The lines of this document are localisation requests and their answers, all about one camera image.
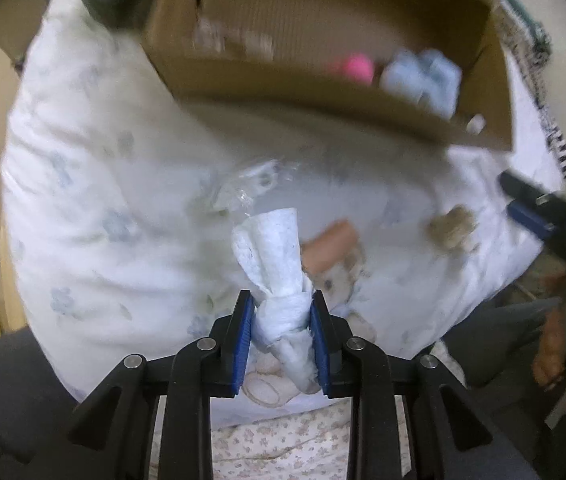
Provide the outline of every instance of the blue handle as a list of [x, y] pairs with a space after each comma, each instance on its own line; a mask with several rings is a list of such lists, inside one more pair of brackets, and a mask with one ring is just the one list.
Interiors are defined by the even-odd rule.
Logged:
[[537, 215], [527, 207], [520, 205], [516, 200], [508, 204], [509, 217], [521, 224], [524, 228], [529, 229], [541, 240], [547, 240], [552, 234], [556, 226], [551, 222], [545, 221], [541, 216]]

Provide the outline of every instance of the bed sheet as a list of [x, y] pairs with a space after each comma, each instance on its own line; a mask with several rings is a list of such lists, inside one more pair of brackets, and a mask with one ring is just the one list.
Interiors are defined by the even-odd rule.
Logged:
[[[256, 210], [296, 207], [303, 239], [341, 218], [359, 231], [354, 265], [319, 284], [335, 285], [336, 312], [405, 358], [440, 338], [540, 250], [507, 218], [498, 174], [512, 167], [549, 190], [562, 186], [509, 57], [508, 71], [514, 153], [442, 148], [307, 110], [175, 102], [138, 38], [105, 30], [80, 0], [52, 0], [1, 172], [16, 286], [60, 380], [82, 400], [125, 355], [173, 354], [231, 311], [249, 282], [231, 252], [232, 221], [210, 197], [254, 160], [307, 168]], [[471, 253], [441, 252], [424, 235], [432, 216], [457, 204], [477, 219]], [[276, 380], [263, 374], [265, 386]], [[258, 395], [214, 399], [213, 425], [331, 402]]]

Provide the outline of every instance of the cardboard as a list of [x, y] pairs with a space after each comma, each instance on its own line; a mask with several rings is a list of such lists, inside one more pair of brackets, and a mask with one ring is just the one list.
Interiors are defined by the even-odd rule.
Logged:
[[0, 49], [16, 63], [25, 59], [47, 0], [0, 0]]
[[[492, 0], [154, 0], [143, 45], [170, 91], [269, 100], [402, 126], [446, 144], [512, 148], [506, 64]], [[194, 42], [199, 20], [271, 38], [273, 59], [210, 52]], [[437, 48], [463, 70], [452, 121], [375, 87], [331, 75], [353, 52], [389, 61], [397, 49]], [[482, 114], [479, 135], [466, 130]]]

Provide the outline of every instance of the black gripper frame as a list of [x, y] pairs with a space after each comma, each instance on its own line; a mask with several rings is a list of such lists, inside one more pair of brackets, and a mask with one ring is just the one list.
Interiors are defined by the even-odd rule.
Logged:
[[[145, 480], [157, 400], [167, 395], [159, 480], [212, 480], [209, 398], [237, 393], [234, 350], [241, 323], [253, 309], [252, 295], [242, 291], [232, 316], [214, 323], [212, 349], [202, 338], [176, 356], [149, 362], [137, 355], [125, 358], [77, 407], [66, 431], [34, 458], [26, 478]], [[326, 350], [320, 374], [324, 393], [352, 398], [348, 480], [403, 478], [394, 396], [402, 396], [408, 423], [412, 471], [407, 478], [538, 478], [436, 358], [390, 357], [352, 338], [347, 322], [330, 316], [320, 292], [310, 329], [315, 347]]]

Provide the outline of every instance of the twisted tissue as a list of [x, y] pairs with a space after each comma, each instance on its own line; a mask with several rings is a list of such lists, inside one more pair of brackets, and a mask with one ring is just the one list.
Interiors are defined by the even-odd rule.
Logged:
[[316, 393], [319, 387], [308, 328], [312, 282], [301, 268], [296, 209], [247, 218], [232, 231], [232, 250], [266, 297], [252, 321], [252, 342], [281, 362], [299, 390]]

